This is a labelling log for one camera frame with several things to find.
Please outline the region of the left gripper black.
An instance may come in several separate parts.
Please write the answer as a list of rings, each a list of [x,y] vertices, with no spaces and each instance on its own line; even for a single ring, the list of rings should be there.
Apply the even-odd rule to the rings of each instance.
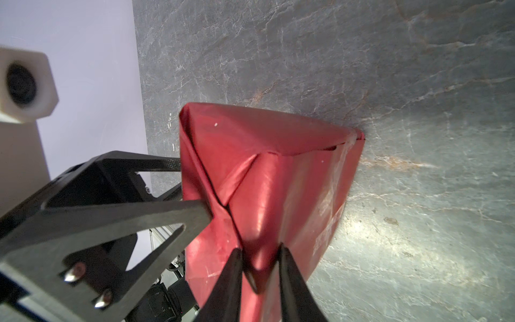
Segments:
[[[1,241],[1,321],[121,321],[210,221],[202,201],[43,209]],[[91,252],[166,225],[178,228],[131,270]]]

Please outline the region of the dark red wrapping paper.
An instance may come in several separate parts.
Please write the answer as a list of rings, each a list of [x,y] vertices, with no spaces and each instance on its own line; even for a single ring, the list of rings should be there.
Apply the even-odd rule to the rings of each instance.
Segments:
[[[277,253],[307,279],[345,208],[366,138],[353,127],[279,111],[187,103],[179,115],[182,194],[204,200],[210,224],[186,248],[200,306],[230,253],[244,255],[242,321],[280,321]]]

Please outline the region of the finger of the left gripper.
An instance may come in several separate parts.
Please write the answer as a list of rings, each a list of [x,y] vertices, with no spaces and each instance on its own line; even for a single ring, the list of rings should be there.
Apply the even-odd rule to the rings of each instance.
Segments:
[[[143,172],[179,173],[181,160],[112,151],[78,164],[49,182],[1,217],[1,237],[47,208],[82,207],[146,201],[179,201],[182,185],[160,196],[146,190]]]

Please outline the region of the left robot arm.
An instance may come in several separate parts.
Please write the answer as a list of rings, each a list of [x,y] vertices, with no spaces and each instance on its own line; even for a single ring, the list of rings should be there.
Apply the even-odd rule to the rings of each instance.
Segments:
[[[78,164],[1,214],[2,321],[178,321],[195,301],[162,273],[208,226],[181,186],[153,196],[147,172],[181,161],[114,151]]]

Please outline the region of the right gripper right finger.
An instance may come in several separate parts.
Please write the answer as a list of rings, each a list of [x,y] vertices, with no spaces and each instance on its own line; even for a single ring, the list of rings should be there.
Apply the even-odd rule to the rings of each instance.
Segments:
[[[283,322],[328,322],[312,297],[289,249],[279,255],[280,301]]]

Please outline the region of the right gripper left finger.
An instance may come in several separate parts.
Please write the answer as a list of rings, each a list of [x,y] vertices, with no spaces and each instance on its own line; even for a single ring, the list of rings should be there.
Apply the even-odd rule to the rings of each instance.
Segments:
[[[243,253],[239,248],[235,248],[209,298],[198,312],[195,322],[238,322],[240,320],[243,269]]]

